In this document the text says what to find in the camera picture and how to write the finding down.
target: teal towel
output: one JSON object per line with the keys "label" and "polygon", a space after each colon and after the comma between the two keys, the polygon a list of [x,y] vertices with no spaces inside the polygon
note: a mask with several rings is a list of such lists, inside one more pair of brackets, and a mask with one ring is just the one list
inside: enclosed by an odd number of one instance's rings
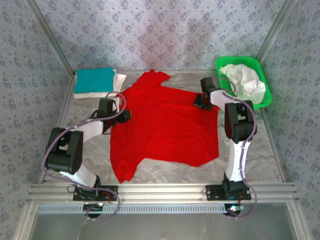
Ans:
{"label": "teal towel", "polygon": [[112,67],[78,69],[76,71],[75,94],[111,92],[114,90],[115,71]]}

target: white cloth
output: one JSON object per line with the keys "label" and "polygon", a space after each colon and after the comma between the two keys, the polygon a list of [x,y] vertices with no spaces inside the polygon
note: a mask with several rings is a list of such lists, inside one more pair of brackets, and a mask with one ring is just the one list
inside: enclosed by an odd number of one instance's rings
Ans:
{"label": "white cloth", "polygon": [[[123,83],[126,80],[127,75],[125,74],[115,74],[115,79],[113,81],[113,91],[120,92]],[[95,99],[95,98],[103,98],[108,94],[108,92],[88,92],[88,93],[77,93],[74,94],[75,99]]]}
{"label": "white cloth", "polygon": [[250,100],[253,104],[260,104],[264,99],[266,86],[253,69],[244,64],[228,64],[220,67],[220,73],[235,85],[234,93],[240,100]]}

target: patterned wallpaper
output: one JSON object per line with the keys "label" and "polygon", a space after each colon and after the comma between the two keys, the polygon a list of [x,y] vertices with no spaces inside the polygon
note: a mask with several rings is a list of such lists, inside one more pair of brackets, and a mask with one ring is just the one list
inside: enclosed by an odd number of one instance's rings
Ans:
{"label": "patterned wallpaper", "polygon": [[73,69],[208,70],[254,56],[282,0],[36,0]]}
{"label": "patterned wallpaper", "polygon": [[273,95],[266,114],[287,179],[300,184],[314,239],[320,239],[320,3],[294,7],[263,63]]}
{"label": "patterned wallpaper", "polygon": [[23,0],[0,4],[0,239],[14,234],[69,82]]}

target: green basket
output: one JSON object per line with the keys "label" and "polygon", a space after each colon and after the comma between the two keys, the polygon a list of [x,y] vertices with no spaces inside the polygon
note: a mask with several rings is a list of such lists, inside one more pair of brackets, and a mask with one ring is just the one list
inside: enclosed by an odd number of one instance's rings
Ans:
{"label": "green basket", "polygon": [[[220,68],[226,66],[227,64],[234,64],[234,65],[244,64],[248,68],[255,70],[256,74],[259,77],[259,80],[264,82],[265,94],[264,94],[264,97],[263,97],[263,100],[261,103],[253,104],[253,108],[255,110],[259,109],[259,108],[267,107],[271,104],[271,102],[272,102],[271,92],[269,90],[269,87],[268,87],[265,75],[261,69],[261,66],[255,58],[253,58],[251,56],[221,56],[221,57],[219,57],[215,61],[216,72],[217,72],[219,78],[226,78],[225,75],[220,73]],[[227,80],[219,79],[219,83],[220,83],[221,88],[231,90],[230,83]]]}

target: red t-shirt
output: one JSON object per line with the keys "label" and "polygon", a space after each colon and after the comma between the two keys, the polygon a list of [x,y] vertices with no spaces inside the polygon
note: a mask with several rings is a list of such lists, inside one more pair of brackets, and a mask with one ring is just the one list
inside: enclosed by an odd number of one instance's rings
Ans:
{"label": "red t-shirt", "polygon": [[161,86],[169,78],[151,70],[122,92],[132,118],[113,127],[110,139],[111,165],[120,183],[131,180],[144,158],[198,167],[219,156],[219,108],[195,107],[197,93]]}

